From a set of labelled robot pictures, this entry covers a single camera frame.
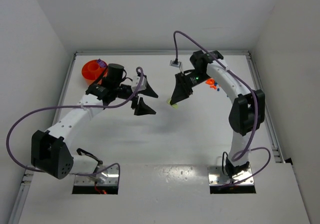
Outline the yellow-green lego brick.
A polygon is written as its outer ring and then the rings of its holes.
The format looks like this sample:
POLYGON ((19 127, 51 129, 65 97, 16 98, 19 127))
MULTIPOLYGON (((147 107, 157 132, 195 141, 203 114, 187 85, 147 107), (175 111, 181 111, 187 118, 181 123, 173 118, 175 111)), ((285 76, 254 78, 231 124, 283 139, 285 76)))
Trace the yellow-green lego brick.
POLYGON ((167 100, 167 103, 168 103, 171 107, 173 107, 173 108, 175 108, 175 109, 178 108, 178 104, 171 104, 171 99, 168 99, 168 100, 167 100))

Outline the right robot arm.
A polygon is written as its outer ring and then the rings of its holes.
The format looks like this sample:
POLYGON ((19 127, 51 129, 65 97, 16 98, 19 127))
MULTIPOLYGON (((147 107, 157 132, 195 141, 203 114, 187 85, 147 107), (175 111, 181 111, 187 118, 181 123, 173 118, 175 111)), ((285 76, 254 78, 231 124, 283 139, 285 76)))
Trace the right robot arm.
POLYGON ((229 71, 226 63, 218 63, 224 57, 219 51, 196 51, 190 57, 193 69, 175 75, 175 88, 170 99, 174 105, 187 99, 193 87, 214 79, 225 91, 232 103, 228 120, 233 130, 230 152, 225 160, 224 172, 232 178, 249 167, 251 134, 265 120, 265 94, 262 90, 250 91, 229 71))

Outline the purple lego brick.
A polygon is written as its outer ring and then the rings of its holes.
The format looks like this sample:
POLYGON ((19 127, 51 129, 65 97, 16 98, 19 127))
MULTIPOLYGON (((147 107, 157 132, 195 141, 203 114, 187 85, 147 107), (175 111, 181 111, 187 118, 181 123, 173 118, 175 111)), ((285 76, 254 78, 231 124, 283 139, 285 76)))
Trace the purple lego brick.
POLYGON ((105 61, 98 59, 97 63, 99 65, 100 68, 105 68, 107 66, 107 64, 105 63, 105 61))

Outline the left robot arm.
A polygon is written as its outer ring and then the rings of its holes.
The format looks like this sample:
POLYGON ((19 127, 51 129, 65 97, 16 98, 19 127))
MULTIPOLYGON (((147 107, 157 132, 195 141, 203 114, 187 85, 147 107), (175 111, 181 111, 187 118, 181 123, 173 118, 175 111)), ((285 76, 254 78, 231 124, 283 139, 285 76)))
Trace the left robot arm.
POLYGON ((138 67, 131 85, 125 85, 125 68, 119 64, 108 64, 102 73, 89 85, 77 105, 64 118, 46 131, 36 131, 31 139, 31 164, 57 179, 69 174, 95 176, 101 171, 103 161, 93 154, 77 149, 70 151, 76 135, 101 111, 118 108, 111 105, 117 98, 131 102, 136 116, 155 115, 156 112, 139 97, 139 94, 158 98, 149 85, 147 76, 138 67))

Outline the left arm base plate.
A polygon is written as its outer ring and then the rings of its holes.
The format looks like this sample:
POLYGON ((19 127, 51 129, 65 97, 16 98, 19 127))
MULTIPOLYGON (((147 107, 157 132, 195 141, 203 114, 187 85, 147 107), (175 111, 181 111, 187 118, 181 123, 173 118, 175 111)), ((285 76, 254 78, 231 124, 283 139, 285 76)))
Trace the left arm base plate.
POLYGON ((79 176, 74 178, 74 186, 117 186, 119 183, 120 176, 120 165, 114 163, 110 166, 101 165, 97 169, 96 175, 91 176, 79 176))

